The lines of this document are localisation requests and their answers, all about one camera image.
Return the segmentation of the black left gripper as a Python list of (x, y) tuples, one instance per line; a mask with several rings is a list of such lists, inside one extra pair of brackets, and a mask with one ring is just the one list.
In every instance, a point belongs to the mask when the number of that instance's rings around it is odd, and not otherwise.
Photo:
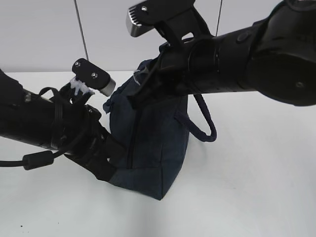
[(93, 173), (98, 180), (109, 182), (119, 169), (113, 162), (120, 160), (126, 149), (114, 137), (107, 137), (107, 130), (99, 122), (101, 113), (86, 104), (93, 92), (76, 91), (68, 83), (53, 94), (53, 157), (78, 159), (102, 145), (93, 160)]

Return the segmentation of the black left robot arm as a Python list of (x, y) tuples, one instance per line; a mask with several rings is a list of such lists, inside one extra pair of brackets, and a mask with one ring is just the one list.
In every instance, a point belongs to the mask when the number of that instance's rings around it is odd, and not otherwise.
[(117, 172), (111, 160), (122, 157), (125, 148), (101, 125), (101, 113), (87, 104), (92, 94), (82, 83), (45, 87), (35, 94), (1, 73), (1, 137), (42, 148), (21, 160), (2, 160), (1, 167), (32, 170), (65, 156), (98, 180), (109, 182)]

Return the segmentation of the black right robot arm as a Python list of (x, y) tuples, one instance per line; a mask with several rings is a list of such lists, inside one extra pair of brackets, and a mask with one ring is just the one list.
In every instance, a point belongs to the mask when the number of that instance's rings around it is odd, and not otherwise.
[(128, 99), (138, 109), (190, 94), (258, 91), (294, 106), (316, 103), (316, 3), (283, 0), (263, 20), (213, 36), (192, 0), (146, 0), (128, 10), (130, 35), (166, 40)]

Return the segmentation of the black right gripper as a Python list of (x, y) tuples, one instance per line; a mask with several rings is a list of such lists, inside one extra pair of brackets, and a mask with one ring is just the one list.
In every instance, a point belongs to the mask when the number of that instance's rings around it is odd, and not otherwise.
[(142, 109), (151, 104), (185, 95), (197, 94), (191, 81), (189, 55), (196, 41), (187, 38), (179, 48), (163, 45), (159, 56), (149, 65), (149, 73), (140, 88), (127, 96), (132, 108)]

